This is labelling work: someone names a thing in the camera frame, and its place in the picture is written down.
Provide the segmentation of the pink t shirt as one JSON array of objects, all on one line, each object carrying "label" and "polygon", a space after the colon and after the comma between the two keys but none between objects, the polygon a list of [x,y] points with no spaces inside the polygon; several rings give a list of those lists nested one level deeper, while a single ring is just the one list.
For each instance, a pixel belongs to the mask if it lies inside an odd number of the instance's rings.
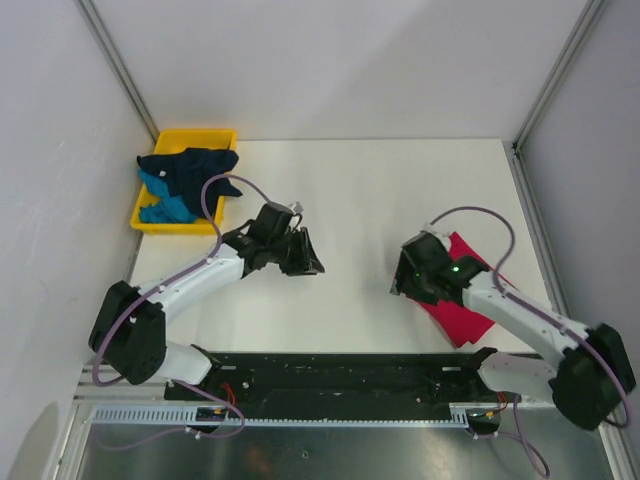
[{"label": "pink t shirt", "polygon": [[[450,241],[448,252],[452,259],[457,260],[464,256],[472,256],[483,261],[483,258],[457,232],[450,234],[447,239]],[[440,300],[433,305],[419,301],[402,290],[399,291],[399,295],[411,299],[424,310],[455,348],[461,348],[466,344],[476,344],[494,326],[494,322],[487,317],[452,301]]]}]

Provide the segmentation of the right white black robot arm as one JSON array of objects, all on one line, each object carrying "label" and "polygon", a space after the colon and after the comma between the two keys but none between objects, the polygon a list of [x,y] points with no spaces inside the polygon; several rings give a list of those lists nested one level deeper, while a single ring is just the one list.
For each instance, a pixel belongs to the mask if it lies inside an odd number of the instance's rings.
[{"label": "right white black robot arm", "polygon": [[441,239],[421,231],[406,241],[391,286],[394,295],[437,305],[450,301],[500,325],[531,347],[535,358],[491,349],[463,373],[473,401],[508,391],[551,402],[571,423],[592,431],[626,404],[636,380],[621,335],[589,327],[532,300],[472,256],[453,259]]}]

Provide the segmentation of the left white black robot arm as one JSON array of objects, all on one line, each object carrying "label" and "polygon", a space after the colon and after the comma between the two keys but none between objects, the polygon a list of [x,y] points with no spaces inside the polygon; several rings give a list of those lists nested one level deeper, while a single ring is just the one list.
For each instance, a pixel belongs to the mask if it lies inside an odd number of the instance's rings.
[{"label": "left white black robot arm", "polygon": [[113,284],[88,339],[96,361],[132,385],[158,376],[185,383],[199,399],[214,397],[221,387],[218,361],[201,347],[169,341],[167,327],[205,296],[269,264],[289,277],[322,273],[302,218],[299,205],[268,202],[183,269],[146,285]]}]

